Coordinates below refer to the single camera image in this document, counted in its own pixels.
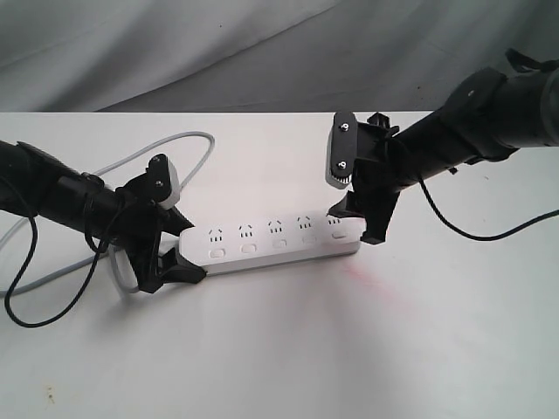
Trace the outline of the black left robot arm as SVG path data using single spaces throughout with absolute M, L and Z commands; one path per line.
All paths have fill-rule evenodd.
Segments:
M 126 252 L 142 292 L 169 283 L 197 284 L 205 270 L 177 248 L 159 252 L 162 234 L 179 237 L 191 222 L 178 210 L 176 169 L 164 154 L 145 172 L 116 189 L 80 173 L 30 144 L 1 144 L 1 208 L 18 216 L 42 216 L 107 241 Z

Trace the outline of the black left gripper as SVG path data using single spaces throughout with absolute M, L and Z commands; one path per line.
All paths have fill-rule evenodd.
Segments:
M 176 207 L 162 209 L 148 196 L 143 173 L 125 185 L 98 192 L 100 235 L 127 254 L 141 292 L 154 293 L 162 284 L 198 284 L 204 268 L 183 257 L 177 247 L 158 256 L 162 232 L 179 237 L 194 224 Z

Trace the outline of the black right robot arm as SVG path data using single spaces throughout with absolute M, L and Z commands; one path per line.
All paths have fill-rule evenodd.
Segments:
M 403 190 L 460 164 L 505 161 L 522 148 L 558 145 L 558 62 L 506 52 L 513 77 L 487 67 L 464 79 L 445 103 L 405 130 L 388 115 L 365 121 L 340 111 L 328 138 L 326 180 L 346 195 L 329 210 L 364 219 L 361 240 L 385 241 Z

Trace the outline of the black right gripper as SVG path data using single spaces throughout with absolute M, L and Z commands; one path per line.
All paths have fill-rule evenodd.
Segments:
M 357 149 L 353 169 L 353 191 L 329 210 L 330 216 L 365 219 L 360 240 L 383 244 L 402 190 L 415 183 L 403 148 L 393 144 L 399 126 L 392 126 L 383 113 L 373 113 L 357 123 Z

